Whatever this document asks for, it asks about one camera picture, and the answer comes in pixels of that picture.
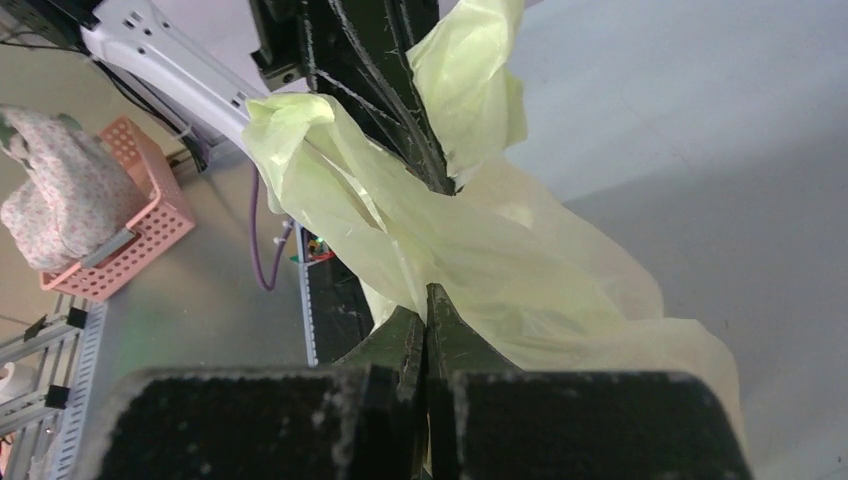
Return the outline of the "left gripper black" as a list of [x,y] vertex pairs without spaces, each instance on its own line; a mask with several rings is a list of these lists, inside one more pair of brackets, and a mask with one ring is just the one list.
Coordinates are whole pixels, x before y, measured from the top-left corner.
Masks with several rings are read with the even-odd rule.
[[438,22],[437,2],[249,4],[259,39],[251,58],[270,91],[300,84],[336,98],[370,141],[430,190],[455,194],[407,57]]

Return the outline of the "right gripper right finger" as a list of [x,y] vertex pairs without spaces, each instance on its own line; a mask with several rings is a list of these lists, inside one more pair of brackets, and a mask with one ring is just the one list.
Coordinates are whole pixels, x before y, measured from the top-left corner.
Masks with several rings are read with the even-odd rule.
[[436,479],[748,479],[716,395],[663,371],[525,371],[427,288]]

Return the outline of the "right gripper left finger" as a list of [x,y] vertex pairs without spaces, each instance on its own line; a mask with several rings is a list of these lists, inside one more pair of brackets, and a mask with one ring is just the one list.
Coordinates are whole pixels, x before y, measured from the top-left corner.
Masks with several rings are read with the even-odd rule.
[[76,479],[417,479],[425,324],[398,308],[323,367],[155,368],[100,409]]

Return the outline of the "pale green plastic bag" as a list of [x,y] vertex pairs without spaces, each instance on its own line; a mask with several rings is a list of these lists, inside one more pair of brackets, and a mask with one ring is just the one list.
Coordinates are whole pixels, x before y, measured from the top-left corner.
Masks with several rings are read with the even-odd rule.
[[703,380],[745,435],[735,360],[694,319],[665,314],[626,250],[509,163],[527,136],[507,61],[521,1],[461,1],[408,52],[414,82],[461,185],[429,190],[325,94],[249,102],[246,147],[268,204],[326,240],[369,293],[419,311],[443,286],[460,316],[529,370],[671,370]]

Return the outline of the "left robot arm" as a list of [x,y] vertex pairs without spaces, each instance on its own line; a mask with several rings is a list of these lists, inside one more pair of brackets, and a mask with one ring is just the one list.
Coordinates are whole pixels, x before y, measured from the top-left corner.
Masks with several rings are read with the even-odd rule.
[[[259,92],[184,35],[150,1],[5,1],[62,49],[139,77],[235,144]],[[434,1],[253,1],[252,58],[276,89],[299,79],[335,97],[378,146],[432,191],[455,183],[414,81],[408,51],[436,25]]]

